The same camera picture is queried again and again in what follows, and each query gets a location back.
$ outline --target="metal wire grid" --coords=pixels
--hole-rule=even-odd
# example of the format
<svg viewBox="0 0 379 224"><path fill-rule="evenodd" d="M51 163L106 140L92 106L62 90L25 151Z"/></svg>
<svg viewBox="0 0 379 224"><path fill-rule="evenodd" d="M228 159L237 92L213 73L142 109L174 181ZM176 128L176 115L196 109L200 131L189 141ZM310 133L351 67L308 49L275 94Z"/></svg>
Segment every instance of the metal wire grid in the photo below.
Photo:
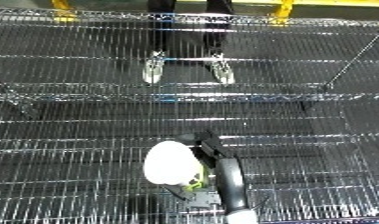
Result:
<svg viewBox="0 0 379 224"><path fill-rule="evenodd" d="M199 63L204 17L175 15L170 63L149 87L148 15L77 14L0 9L0 223L221 223L141 171L151 146L206 127L242 156L261 221L379 221L379 43L318 89L378 21L234 17L224 47L238 83L222 87Z"/></svg>

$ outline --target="white sneaker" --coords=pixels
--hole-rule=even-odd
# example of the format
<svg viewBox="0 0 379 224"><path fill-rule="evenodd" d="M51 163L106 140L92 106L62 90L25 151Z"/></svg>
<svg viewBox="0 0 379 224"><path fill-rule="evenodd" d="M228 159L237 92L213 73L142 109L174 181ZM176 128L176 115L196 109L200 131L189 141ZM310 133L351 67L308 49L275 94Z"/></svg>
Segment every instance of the white sneaker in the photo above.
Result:
<svg viewBox="0 0 379 224"><path fill-rule="evenodd" d="M232 68L224 60L224 54L212 54L211 61L208 63L214 77L222 84L228 85L235 83L235 75Z"/></svg>
<svg viewBox="0 0 379 224"><path fill-rule="evenodd" d="M165 53L163 51L153 51L145 62L142 71L143 80L150 84L158 83L163 75Z"/></svg>

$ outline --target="worker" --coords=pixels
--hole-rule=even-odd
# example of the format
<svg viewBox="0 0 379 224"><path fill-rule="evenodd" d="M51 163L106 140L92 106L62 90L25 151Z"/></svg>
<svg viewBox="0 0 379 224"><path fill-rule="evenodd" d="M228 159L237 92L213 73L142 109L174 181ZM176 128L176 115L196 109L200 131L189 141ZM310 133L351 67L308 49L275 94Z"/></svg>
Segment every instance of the worker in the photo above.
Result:
<svg viewBox="0 0 379 224"><path fill-rule="evenodd" d="M148 0L147 8L149 13L154 13L153 20L160 19L161 16L173 13L176 0ZM233 14L231 0L207 0L207 13L212 14ZM171 23L166 21L152 22L152 30L149 33L151 54L146 59L143 69L143 79L145 82L154 84L160 81L163 75L164 60L166 57L167 42ZM235 82L234 74L229 64L224 59L222 52L222 42L225 40L226 32L210 32L212 29L227 29L229 23L216 24L207 23L207 32L204 34L203 42L207 58L205 65L210 69L214 77L222 84L232 84Z"/></svg>

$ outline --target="black pants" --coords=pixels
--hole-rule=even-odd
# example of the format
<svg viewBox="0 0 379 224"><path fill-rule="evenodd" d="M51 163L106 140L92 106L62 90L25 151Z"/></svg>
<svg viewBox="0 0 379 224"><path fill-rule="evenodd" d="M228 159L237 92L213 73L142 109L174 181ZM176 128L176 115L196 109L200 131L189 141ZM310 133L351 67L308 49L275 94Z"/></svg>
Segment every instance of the black pants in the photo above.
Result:
<svg viewBox="0 0 379 224"><path fill-rule="evenodd" d="M175 9L176 0L148 0L149 13L172 13ZM207 13L233 14L232 0L207 0ZM166 51L169 31L162 31L171 28L169 22L152 22L150 31L150 44L155 51ZM206 24L206 29L228 29L229 23ZM203 37L204 47L211 53L222 52L222 42L225 40L224 32L206 32Z"/></svg>

